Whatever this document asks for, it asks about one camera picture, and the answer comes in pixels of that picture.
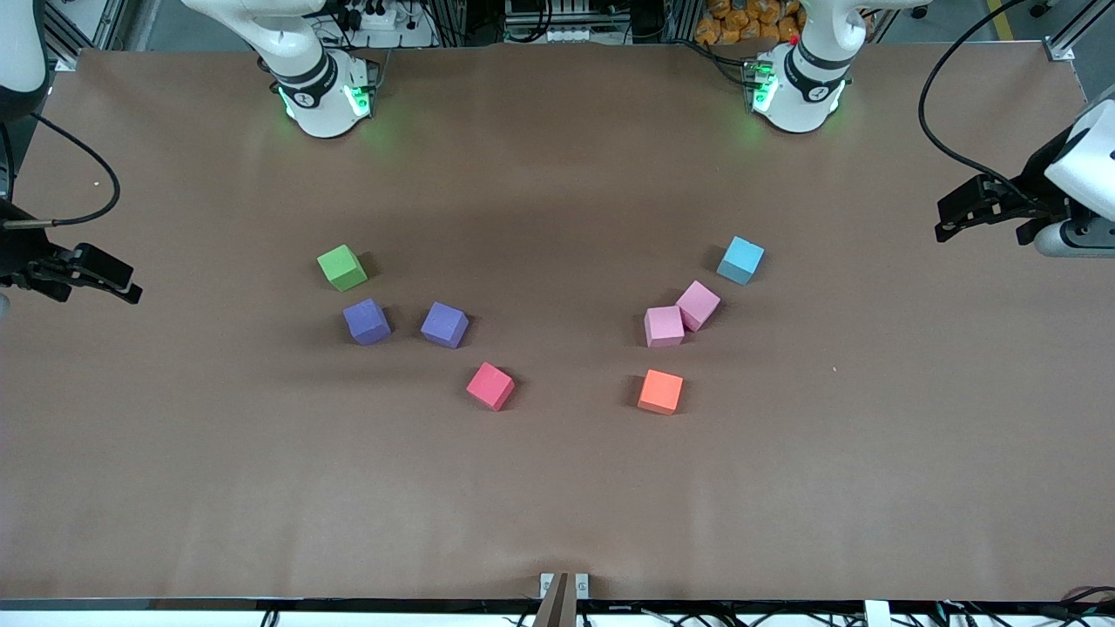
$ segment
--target light blue cube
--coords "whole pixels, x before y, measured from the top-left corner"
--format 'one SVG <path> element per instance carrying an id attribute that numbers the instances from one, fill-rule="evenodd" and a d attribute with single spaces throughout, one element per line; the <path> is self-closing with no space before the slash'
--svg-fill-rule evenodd
<path id="1" fill-rule="evenodd" d="M 743 238 L 731 238 L 728 251 L 724 253 L 724 259 L 720 261 L 720 267 L 716 269 L 716 273 L 746 286 L 755 271 L 758 270 L 760 259 L 763 259 L 762 247 Z"/>

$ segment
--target foam cube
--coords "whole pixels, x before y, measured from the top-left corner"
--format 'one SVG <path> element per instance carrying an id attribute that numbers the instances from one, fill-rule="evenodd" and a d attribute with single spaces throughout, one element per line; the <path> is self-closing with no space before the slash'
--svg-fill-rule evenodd
<path id="1" fill-rule="evenodd" d="M 465 337 L 465 329 L 468 328 L 468 317 L 459 309 L 454 309 L 448 305 L 434 302 L 429 308 L 426 321 L 421 324 L 421 335 L 434 344 L 439 344 L 446 348 L 460 346 L 460 338 Z"/>
<path id="2" fill-rule="evenodd" d="M 724 253 L 716 273 L 741 286 L 752 280 L 763 259 L 763 249 L 743 238 L 731 238 L 728 251 Z"/>
<path id="3" fill-rule="evenodd" d="M 677 346 L 686 337 L 686 328 L 681 322 L 681 308 L 677 305 L 648 309 L 642 326 L 647 331 L 647 346 L 650 348 Z"/>
<path id="4" fill-rule="evenodd" d="M 391 335 L 384 310 L 375 300 L 368 299 L 345 309 L 345 321 L 349 334 L 360 346 L 369 346 Z"/>
<path id="5" fill-rule="evenodd" d="M 712 290 L 702 286 L 700 281 L 694 281 L 678 299 L 681 322 L 690 331 L 698 331 L 712 315 L 712 311 L 716 311 L 718 305 L 720 305 L 720 297 L 712 293 Z"/>
<path id="6" fill-rule="evenodd" d="M 350 290 L 368 280 L 368 274 L 363 272 L 360 260 L 346 244 L 319 257 L 318 266 L 321 266 L 321 271 L 326 273 L 326 278 L 338 291 Z"/>
<path id="7" fill-rule="evenodd" d="M 677 412 L 682 382 L 679 376 L 647 370 L 647 378 L 642 380 L 642 392 L 639 393 L 639 408 L 667 416 Z"/>
<path id="8" fill-rule="evenodd" d="M 489 409 L 498 412 L 511 396 L 511 390 L 515 389 L 515 382 L 506 373 L 485 361 L 466 389 Z"/>

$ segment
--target purple cube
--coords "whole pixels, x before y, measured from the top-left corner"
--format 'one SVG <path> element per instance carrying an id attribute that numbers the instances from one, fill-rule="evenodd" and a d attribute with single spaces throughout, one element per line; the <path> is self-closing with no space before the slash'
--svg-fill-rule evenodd
<path id="1" fill-rule="evenodd" d="M 468 328 L 468 317 L 459 309 L 435 302 L 429 308 L 429 316 L 421 325 L 421 335 L 434 344 L 446 348 L 456 348 Z"/>
<path id="2" fill-rule="evenodd" d="M 384 310 L 372 299 L 357 302 L 345 309 L 345 320 L 349 324 L 352 339 L 360 346 L 369 346 L 391 335 Z"/>

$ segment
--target green led light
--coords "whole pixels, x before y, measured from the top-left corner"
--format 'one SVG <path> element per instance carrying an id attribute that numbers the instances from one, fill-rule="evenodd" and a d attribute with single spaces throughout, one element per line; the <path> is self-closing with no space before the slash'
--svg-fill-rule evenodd
<path id="1" fill-rule="evenodd" d="M 778 90 L 778 77 L 772 76 L 766 85 L 759 87 L 755 93 L 755 109 L 766 112 L 770 108 L 770 100 L 774 99 L 775 91 Z"/>
<path id="2" fill-rule="evenodd" d="M 352 89 L 348 85 L 345 86 L 345 97 L 349 99 L 349 105 L 352 106 L 352 113 L 357 117 L 363 117 L 368 115 L 368 98 L 363 95 L 363 89 L 357 88 Z"/>
<path id="3" fill-rule="evenodd" d="M 833 113 L 834 110 L 836 110 L 836 107 L 840 106 L 840 94 L 841 94 L 841 91 L 844 90 L 844 85 L 846 85 L 846 84 L 847 84 L 846 80 L 841 80 L 840 81 L 840 85 L 836 87 L 836 93 L 833 94 L 833 104 L 832 104 L 832 106 L 828 107 L 828 113 Z"/>
<path id="4" fill-rule="evenodd" d="M 293 118 L 294 112 L 290 108 L 290 98 L 287 97 L 287 94 L 284 94 L 282 89 L 279 90 L 279 96 L 282 97 L 282 104 L 287 107 L 287 117 Z"/>

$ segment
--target orange cube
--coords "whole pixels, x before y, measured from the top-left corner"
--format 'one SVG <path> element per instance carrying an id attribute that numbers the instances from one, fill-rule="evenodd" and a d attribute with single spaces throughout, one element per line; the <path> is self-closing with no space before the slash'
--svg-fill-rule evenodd
<path id="1" fill-rule="evenodd" d="M 678 376 L 647 370 L 647 378 L 642 380 L 642 392 L 639 393 L 639 408 L 667 416 L 677 412 L 682 380 L 685 379 Z"/>

